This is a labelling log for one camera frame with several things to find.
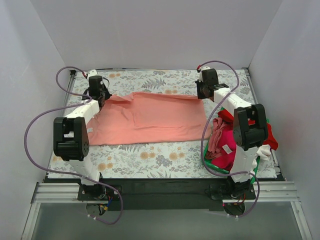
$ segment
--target pile of clothes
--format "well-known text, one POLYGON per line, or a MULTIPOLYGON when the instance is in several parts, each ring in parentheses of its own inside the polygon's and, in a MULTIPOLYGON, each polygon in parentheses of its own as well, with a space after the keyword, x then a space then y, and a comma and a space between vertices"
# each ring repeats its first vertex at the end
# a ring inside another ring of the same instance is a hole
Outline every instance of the pile of clothes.
MULTIPOLYGON (((233 136, 234 117, 223 109, 218 113, 218 117, 213 119, 213 131, 208 143, 208 150, 205 154, 207 160, 221 169, 230 171, 234 165, 236 156, 236 142, 233 136)), ((254 124, 254 120, 249 120, 249 125, 254 124)), ((269 160, 271 149, 277 150, 278 143, 272 134, 272 128, 267 123, 268 138, 263 145, 258 148, 252 169, 257 167, 256 158, 260 156, 261 160, 269 160)))

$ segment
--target white corner wall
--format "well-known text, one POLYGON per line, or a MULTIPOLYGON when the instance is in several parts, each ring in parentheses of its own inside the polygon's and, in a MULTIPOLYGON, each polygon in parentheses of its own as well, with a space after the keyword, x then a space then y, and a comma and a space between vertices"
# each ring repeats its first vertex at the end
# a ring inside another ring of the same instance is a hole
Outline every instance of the white corner wall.
POLYGON ((249 67, 313 239, 320 238, 319 10, 318 0, 284 0, 249 67))
POLYGON ((195 69, 248 67, 282 0, 31 2, 67 65, 195 69))
MULTIPOLYGON (((29 0, 0 0, 0 238, 19 240, 36 182, 45 172, 35 168, 24 151, 24 133, 39 113, 63 104, 55 83, 65 64, 29 0)), ((69 73, 61 75, 67 85, 69 73)), ((31 155, 48 166, 53 119, 40 119, 30 130, 31 155)))

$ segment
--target white label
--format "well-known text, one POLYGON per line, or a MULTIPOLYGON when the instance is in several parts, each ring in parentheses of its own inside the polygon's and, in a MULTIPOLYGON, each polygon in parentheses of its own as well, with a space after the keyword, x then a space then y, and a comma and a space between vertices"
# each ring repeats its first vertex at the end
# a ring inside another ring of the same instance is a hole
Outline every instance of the white label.
POLYGON ((232 153, 232 151, 231 151, 230 147, 229 147, 227 144, 226 144, 226 145, 224 145, 224 146, 222 146, 222 148, 223 148, 223 150, 225 150, 225 152, 226 152, 227 154, 232 153))

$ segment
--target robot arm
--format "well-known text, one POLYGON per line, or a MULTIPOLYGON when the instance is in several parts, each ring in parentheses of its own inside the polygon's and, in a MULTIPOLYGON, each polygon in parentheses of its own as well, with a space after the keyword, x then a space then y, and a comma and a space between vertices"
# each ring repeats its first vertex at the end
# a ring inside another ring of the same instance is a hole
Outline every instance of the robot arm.
MULTIPOLYGON (((199 80, 196 81, 199 99, 209 98, 219 103, 229 92, 230 88, 219 84, 217 71, 205 66, 200 69, 199 80)), ((233 137, 236 142, 236 152, 230 173, 250 172, 255 154, 264 140, 268 138, 265 109, 261 104, 251 104, 232 93, 225 99, 222 106, 233 115, 233 137), (255 120, 249 125, 248 120, 255 120)), ((232 176, 234 183, 244 183, 250 180, 248 174, 232 176)))
MULTIPOLYGON (((102 178, 101 173, 92 164, 89 153, 89 138, 86 125, 97 113, 100 112, 111 94, 103 83, 102 77, 96 70, 88 73, 89 88, 86 92, 92 100, 65 117, 57 117, 53 122, 53 151, 58 157, 73 166, 74 170, 97 182, 102 178)), ((95 184, 85 178, 81 185, 86 194, 100 199, 105 193, 105 187, 95 184)))

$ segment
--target patterned fabric surface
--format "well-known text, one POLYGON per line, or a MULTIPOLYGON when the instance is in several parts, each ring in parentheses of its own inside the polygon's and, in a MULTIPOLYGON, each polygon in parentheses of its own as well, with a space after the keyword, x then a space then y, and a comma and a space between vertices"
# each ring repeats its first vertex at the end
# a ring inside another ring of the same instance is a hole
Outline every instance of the patterned fabric surface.
MULTIPOLYGON (((230 88, 236 85, 236 77, 231 70, 218 70, 220 83, 230 88)), ((244 70, 237 70, 240 86, 236 94, 254 103, 244 70)), ((120 96, 132 92, 197 95, 195 81, 199 74, 195 70, 126 70, 100 71, 99 74, 110 81, 111 94, 120 96)), ((82 94, 89 86, 87 80, 78 74, 73 92, 82 94)), ((81 97, 72 95, 68 105, 79 103, 81 97)), ((215 103, 205 99, 204 109, 207 118, 215 103)), ((138 143, 130 145, 90 146, 89 156, 93 165, 104 178, 216 178, 204 168, 200 156, 200 141, 138 143)), ((74 172, 72 166, 52 154, 49 168, 58 171, 74 172)), ((260 161, 257 176, 276 178, 274 161, 260 161)), ((49 173, 49 178, 74 178, 67 174, 49 173)))

